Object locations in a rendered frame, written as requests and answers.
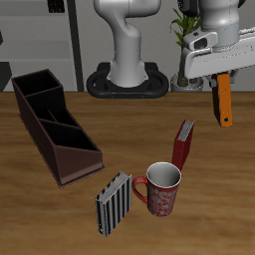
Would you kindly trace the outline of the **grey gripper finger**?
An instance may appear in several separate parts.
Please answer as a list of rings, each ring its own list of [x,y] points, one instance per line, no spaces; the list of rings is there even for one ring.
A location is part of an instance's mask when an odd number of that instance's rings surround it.
[[[238,71],[239,70],[232,70],[229,74],[229,77],[230,77],[230,84],[234,84],[235,83],[235,78],[238,74]]]
[[[211,89],[217,87],[217,75],[216,74],[207,76],[207,80],[209,82],[209,87]]]

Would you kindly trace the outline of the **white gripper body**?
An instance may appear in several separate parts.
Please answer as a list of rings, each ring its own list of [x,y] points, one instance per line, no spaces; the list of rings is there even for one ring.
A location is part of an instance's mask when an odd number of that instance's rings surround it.
[[[193,79],[255,65],[255,27],[239,31],[239,41],[217,47],[216,32],[197,29],[183,38],[182,75]]]

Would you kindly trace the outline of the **orange book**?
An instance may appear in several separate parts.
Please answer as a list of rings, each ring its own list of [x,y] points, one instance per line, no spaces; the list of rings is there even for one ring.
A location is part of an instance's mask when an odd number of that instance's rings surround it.
[[[212,89],[214,114],[223,127],[231,127],[232,107],[231,107],[231,91],[230,91],[230,76],[228,73],[217,74],[216,87]]]

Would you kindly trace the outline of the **red book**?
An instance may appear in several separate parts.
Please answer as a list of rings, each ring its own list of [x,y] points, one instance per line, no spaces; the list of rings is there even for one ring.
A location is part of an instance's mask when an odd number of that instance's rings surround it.
[[[187,156],[189,154],[192,134],[193,134],[194,122],[184,120],[173,144],[172,163],[182,170]]]

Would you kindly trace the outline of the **black white striped book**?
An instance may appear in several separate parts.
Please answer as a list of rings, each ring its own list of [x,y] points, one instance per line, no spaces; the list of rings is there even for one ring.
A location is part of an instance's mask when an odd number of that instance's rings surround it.
[[[108,237],[131,209],[131,176],[122,170],[95,197],[98,231]]]

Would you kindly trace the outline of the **dark brown desk caddy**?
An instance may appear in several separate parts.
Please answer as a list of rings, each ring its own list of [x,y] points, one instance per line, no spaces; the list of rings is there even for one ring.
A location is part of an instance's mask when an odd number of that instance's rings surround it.
[[[105,169],[102,152],[68,111],[63,86],[50,70],[12,84],[20,118],[59,187]]]

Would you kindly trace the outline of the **green pot plant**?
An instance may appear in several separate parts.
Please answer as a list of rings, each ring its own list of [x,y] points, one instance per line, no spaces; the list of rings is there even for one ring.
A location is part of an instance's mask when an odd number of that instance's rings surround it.
[[[200,17],[188,17],[185,14],[180,15],[176,9],[174,13],[178,16],[174,19],[169,29],[177,37],[176,44],[183,49],[183,37],[194,32],[201,25]],[[186,79],[181,72],[174,74],[170,80],[170,89],[173,92],[201,92],[203,88],[203,79]]]

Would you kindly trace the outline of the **red patterned mug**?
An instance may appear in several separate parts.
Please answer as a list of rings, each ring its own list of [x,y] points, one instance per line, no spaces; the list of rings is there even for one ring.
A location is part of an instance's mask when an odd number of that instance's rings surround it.
[[[148,211],[158,217],[171,213],[181,181],[180,170],[169,162],[153,163],[146,171],[146,177],[136,177],[132,182],[132,191],[147,206]],[[147,196],[137,191],[136,186],[143,183]]]

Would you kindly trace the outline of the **grey shelf unit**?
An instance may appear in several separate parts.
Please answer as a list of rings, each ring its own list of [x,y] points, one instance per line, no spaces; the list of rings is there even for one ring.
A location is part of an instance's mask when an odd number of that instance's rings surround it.
[[[65,91],[84,89],[76,0],[0,0],[0,92],[44,69]]]

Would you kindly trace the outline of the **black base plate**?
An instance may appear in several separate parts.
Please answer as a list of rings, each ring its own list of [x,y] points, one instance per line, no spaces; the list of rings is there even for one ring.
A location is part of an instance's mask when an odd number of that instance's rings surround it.
[[[87,90],[99,99],[156,99],[164,96],[169,89],[168,78],[158,70],[154,62],[145,62],[148,79],[133,88],[122,88],[107,79],[110,63],[102,62],[87,79]]]

